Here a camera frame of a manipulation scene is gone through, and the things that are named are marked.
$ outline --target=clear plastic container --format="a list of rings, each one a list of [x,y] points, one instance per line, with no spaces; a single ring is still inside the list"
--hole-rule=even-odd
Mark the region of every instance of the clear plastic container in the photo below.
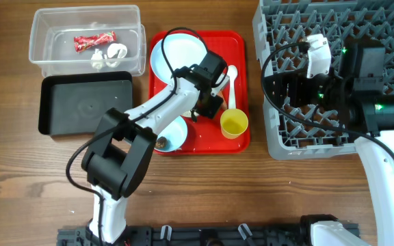
[[[116,68],[92,67],[95,49],[107,54],[109,44],[97,45],[81,53],[74,48],[74,37],[94,36],[115,31],[117,43],[127,46],[123,58],[107,59],[120,62]],[[44,77],[60,74],[127,71],[140,76],[145,71],[146,38],[136,5],[110,5],[73,8],[40,9],[31,27],[29,60],[42,69]]]

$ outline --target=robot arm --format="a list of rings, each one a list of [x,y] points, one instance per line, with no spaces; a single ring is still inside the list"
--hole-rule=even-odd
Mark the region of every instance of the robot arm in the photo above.
[[[229,82],[229,77],[224,75],[219,76],[217,87],[212,88],[211,95],[217,95],[218,92],[226,86]],[[136,124],[141,128],[150,128],[154,134],[158,135],[160,132],[169,125],[174,119],[179,117],[182,113],[193,109],[198,102],[200,91],[196,89],[193,83],[190,83],[184,78],[177,79],[176,94],[165,104],[160,106],[157,110],[152,112],[146,118],[139,120]],[[140,116],[141,113],[154,107],[157,103],[162,101],[170,92],[173,90],[173,86],[168,84],[165,89],[160,93],[153,96],[150,100],[144,104],[126,111],[124,114],[129,116],[129,119],[135,119]],[[119,236],[124,232],[126,228],[125,211],[127,206],[127,198],[120,197],[114,199],[112,195],[101,188],[99,185],[92,185],[92,188],[103,195],[105,200],[102,216],[102,235],[103,240],[107,243],[115,242]],[[93,235],[98,237],[98,217],[100,213],[100,201],[97,196],[94,199],[94,216],[92,222],[89,224],[89,229]]]
[[[174,94],[172,79],[173,83],[139,107],[124,113],[111,109],[103,116],[95,135],[117,126],[122,126],[122,130],[95,141],[82,161],[82,168],[88,173],[92,189],[104,197],[100,201],[95,196],[94,216],[89,224],[92,241],[100,244],[99,224],[106,243],[115,243],[124,232],[127,198],[145,176],[157,135],[186,111],[193,109],[209,118],[216,115],[223,103],[216,95],[229,82],[229,77],[222,73],[225,67],[227,64],[220,56],[208,51],[199,65],[183,67],[174,72],[177,77]],[[169,95],[172,96],[164,104],[135,121]],[[111,143],[112,139],[121,141],[124,138],[131,143],[127,153]]]
[[[314,36],[317,37],[305,39],[309,58],[306,76],[286,72],[265,77],[266,94],[277,107],[289,96],[293,107],[319,103],[325,110],[337,110],[346,129],[369,133],[394,153],[394,95],[382,92],[384,46],[375,40],[346,42],[339,77],[335,77],[333,72],[327,75],[331,69],[323,69],[330,67],[328,45],[318,46],[327,40],[321,34]],[[385,149],[364,137],[354,143],[369,183],[378,244],[394,245],[394,160]],[[314,246],[366,245],[345,231],[338,221],[314,221],[308,228],[307,241]]]

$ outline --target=candy wrapper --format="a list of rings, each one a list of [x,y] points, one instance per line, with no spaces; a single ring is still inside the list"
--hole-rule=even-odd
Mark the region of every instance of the candy wrapper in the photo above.
[[[75,51],[80,53],[90,47],[99,44],[107,44],[113,41],[116,41],[116,34],[115,31],[110,31],[92,37],[83,37],[83,36],[74,37],[74,47],[75,47]]]

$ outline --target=green light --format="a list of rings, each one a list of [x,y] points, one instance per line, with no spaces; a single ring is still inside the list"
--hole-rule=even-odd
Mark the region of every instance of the green light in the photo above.
[[[381,110],[383,108],[384,108],[383,105],[375,105],[375,110]]]

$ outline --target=red tray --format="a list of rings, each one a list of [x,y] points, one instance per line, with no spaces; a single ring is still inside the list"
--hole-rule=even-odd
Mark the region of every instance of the red tray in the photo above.
[[[246,56],[244,52],[243,38],[234,31],[198,31],[205,40],[208,49],[221,55],[228,65],[235,65],[238,69],[238,77],[235,79],[235,98],[237,108],[241,109],[249,116],[247,101],[247,81],[246,81]],[[158,33],[151,40],[150,54],[156,43],[161,40],[166,31]],[[158,79],[150,67],[148,97],[164,89],[166,84]],[[223,97],[228,102],[229,86],[223,90]],[[222,135],[220,128],[220,116],[222,110],[218,112],[214,119],[197,117],[197,122],[192,122],[190,118],[183,117],[187,123],[188,135],[185,143],[173,152],[158,152],[158,154],[232,154],[245,150],[250,144],[250,129],[247,128],[244,134],[236,139],[227,139]]]

